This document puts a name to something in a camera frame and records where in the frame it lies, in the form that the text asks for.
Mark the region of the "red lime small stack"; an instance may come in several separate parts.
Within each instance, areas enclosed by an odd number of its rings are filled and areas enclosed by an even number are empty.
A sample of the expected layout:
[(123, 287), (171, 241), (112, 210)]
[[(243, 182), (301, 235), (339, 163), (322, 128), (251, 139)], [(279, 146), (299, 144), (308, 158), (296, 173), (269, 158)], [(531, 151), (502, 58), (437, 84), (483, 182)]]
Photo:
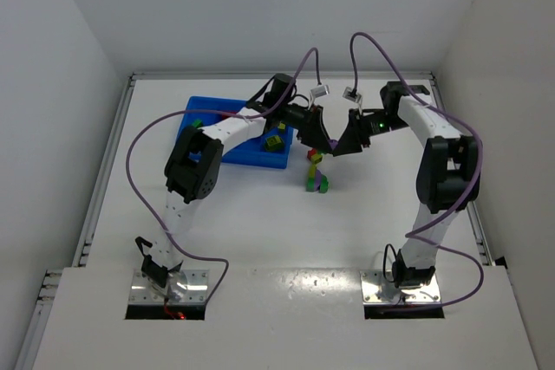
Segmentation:
[(322, 162), (323, 154), (320, 153), (317, 149), (310, 149), (307, 152), (307, 159), (311, 164), (317, 165)]

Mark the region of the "lime green lego brick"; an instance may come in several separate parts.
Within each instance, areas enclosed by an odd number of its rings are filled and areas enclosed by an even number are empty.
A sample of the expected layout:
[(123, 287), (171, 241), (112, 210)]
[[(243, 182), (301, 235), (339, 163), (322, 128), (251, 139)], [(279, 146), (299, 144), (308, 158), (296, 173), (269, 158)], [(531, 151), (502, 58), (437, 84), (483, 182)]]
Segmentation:
[(264, 150), (268, 153), (280, 153), (284, 148), (284, 140), (279, 135), (268, 136), (264, 139)]

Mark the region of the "blue plastic sorting bin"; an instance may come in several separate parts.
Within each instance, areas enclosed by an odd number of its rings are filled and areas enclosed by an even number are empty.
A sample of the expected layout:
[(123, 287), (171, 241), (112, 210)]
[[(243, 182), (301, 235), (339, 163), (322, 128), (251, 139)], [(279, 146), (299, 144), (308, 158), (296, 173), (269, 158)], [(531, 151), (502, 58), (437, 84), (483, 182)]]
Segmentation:
[[(244, 105), (244, 100), (224, 99), (217, 97), (205, 96), (192, 96), (186, 104), (186, 110), (202, 110), (210, 109), (226, 113), (237, 113)], [(182, 117), (177, 136), (180, 136), (181, 131), (189, 125), (192, 125), (196, 119), (203, 122), (202, 127), (208, 127), (216, 124), (225, 117), (220, 114), (206, 114), (206, 113), (188, 113)], [(236, 146), (229, 152), (226, 152), (222, 158), (223, 163), (246, 165), (246, 166), (259, 166), (266, 168), (285, 169), (288, 164), (289, 153), (293, 141), (293, 133), (295, 130), (292, 127), (287, 127), (286, 133), (280, 133), (278, 128), (275, 127), (268, 133), (262, 136), (248, 140), (243, 144)], [(264, 150), (264, 139), (268, 136), (279, 135), (285, 143), (285, 148), (280, 153), (268, 153)]]

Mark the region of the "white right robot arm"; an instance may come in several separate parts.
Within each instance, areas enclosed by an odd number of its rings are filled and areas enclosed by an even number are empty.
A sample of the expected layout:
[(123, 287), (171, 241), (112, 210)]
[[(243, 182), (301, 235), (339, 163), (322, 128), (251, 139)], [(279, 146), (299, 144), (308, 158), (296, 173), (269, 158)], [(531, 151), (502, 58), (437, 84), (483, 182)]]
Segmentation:
[(422, 85), (405, 88), (389, 81), (380, 90), (382, 107), (348, 112), (348, 123), (335, 156), (359, 153), (370, 138), (408, 127), (423, 148), (415, 180), (420, 202), (412, 235), (395, 253), (388, 282), (398, 289), (431, 282), (436, 256), (447, 229), (459, 211), (477, 198), (480, 176), (478, 140), (463, 134), (444, 114), (433, 110), (434, 100)]

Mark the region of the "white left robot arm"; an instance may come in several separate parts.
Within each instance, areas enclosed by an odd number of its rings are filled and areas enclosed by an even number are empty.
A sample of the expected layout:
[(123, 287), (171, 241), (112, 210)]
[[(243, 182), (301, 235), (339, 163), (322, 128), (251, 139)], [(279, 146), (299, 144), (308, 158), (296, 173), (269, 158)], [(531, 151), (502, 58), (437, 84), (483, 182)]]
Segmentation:
[(217, 257), (202, 257), (179, 247), (170, 231), (170, 222), (162, 219), (134, 183), (131, 157), (137, 142), (152, 127), (177, 115), (218, 114), (220, 121), (206, 127), (188, 125), (178, 134), (173, 150), (164, 167), (166, 190), (180, 197), (184, 205), (206, 198), (215, 188), (222, 159), (249, 140), (254, 140), (284, 123), (297, 130), (297, 137), (307, 146), (326, 153), (335, 147), (323, 124), (323, 108), (315, 104), (305, 107), (295, 104), (296, 79), (286, 74), (273, 75), (236, 112), (215, 108), (193, 108), (166, 114), (144, 127), (132, 140), (126, 155), (127, 181), (139, 200), (151, 211), (168, 242), (183, 256), (203, 262), (217, 262)]

